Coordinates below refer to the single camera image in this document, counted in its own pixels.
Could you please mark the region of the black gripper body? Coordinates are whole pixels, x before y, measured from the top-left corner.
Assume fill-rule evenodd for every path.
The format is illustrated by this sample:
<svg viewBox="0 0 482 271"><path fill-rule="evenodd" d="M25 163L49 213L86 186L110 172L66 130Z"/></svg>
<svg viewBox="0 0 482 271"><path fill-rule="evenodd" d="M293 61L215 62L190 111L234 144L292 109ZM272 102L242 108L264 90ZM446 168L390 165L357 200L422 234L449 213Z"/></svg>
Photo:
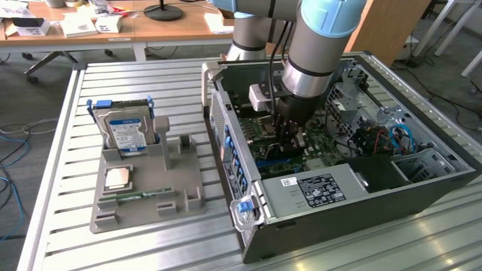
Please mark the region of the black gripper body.
<svg viewBox="0 0 482 271"><path fill-rule="evenodd" d="M305 126L321 104L321 96L304 98L296 95L281 97L277 102L276 126L293 122Z"/></svg>

